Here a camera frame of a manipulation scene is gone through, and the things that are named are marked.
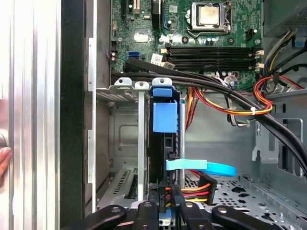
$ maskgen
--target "white label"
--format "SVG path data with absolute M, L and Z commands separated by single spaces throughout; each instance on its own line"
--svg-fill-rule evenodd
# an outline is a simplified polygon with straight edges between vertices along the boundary
M 169 12 L 170 13 L 177 13 L 178 12 L 178 6 L 169 6 Z
M 161 66 L 163 56 L 160 54 L 153 54 L 152 60 L 150 63 L 155 64 L 157 66 Z
M 295 91 L 296 90 L 296 87 L 294 85 L 292 85 L 288 90 L 287 92 L 292 92 L 292 91 Z
M 229 84 L 233 81 L 238 81 L 238 79 L 234 76 L 234 75 L 230 75 L 230 76 L 227 76 L 225 77 L 224 81 Z
M 174 69 L 175 65 L 166 61 L 163 67 L 168 69 Z

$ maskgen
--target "blue sata port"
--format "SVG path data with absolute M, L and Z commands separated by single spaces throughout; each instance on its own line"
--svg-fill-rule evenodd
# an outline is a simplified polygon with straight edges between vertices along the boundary
M 130 51 L 130 52 L 128 53 L 128 57 L 129 57 L 129 58 L 140 59 L 140 53 L 139 53 L 139 52 Z

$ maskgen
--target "metal frame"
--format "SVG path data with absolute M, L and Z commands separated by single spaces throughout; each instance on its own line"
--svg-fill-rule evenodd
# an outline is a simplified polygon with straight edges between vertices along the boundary
M 1 9 L 0 128 L 13 154 L 0 229 L 57 230 L 61 1 L 7 1 Z

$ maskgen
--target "cpu socket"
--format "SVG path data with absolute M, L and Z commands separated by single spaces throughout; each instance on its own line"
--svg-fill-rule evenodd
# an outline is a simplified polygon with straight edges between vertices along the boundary
M 231 1 L 193 2 L 186 14 L 187 32 L 201 34 L 228 34 L 231 32 Z

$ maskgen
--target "black ram slot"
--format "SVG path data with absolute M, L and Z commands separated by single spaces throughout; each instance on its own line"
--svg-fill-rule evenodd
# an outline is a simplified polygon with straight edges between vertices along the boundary
M 255 68 L 255 63 L 244 60 L 174 59 L 170 62 L 175 65 L 174 69 L 180 71 L 199 71 L 206 65 L 214 65 L 224 71 L 252 71 Z M 210 67 L 208 70 L 216 70 L 215 67 Z
M 253 48 L 173 46 L 168 49 L 168 57 L 184 58 L 253 58 Z

